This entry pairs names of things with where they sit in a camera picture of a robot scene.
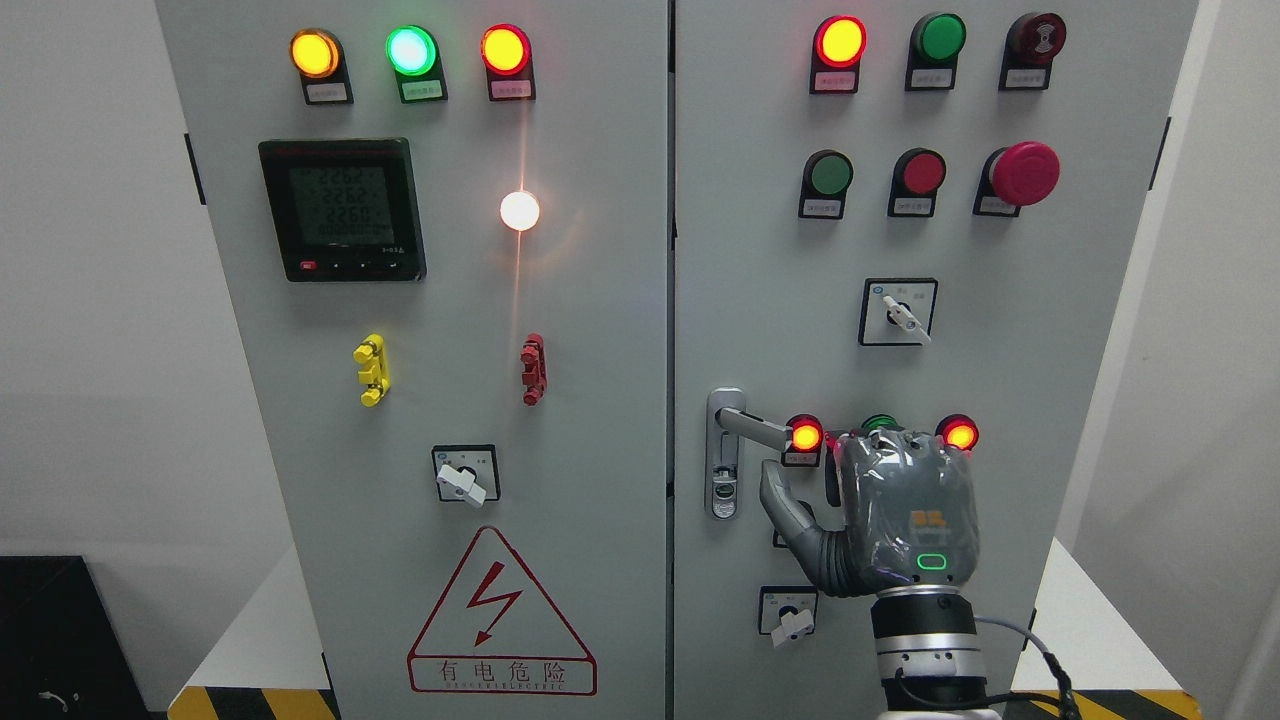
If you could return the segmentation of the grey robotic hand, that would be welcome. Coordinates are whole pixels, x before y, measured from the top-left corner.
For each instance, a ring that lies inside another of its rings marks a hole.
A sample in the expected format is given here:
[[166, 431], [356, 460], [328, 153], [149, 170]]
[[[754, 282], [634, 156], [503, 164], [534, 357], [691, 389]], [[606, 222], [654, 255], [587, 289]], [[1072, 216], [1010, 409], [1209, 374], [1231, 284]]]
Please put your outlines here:
[[759, 497], [805, 577], [828, 596], [961, 587], [980, 547], [970, 457], [938, 436], [897, 427], [840, 436], [832, 461], [841, 530], [820, 527], [800, 505], [776, 460], [762, 464]]

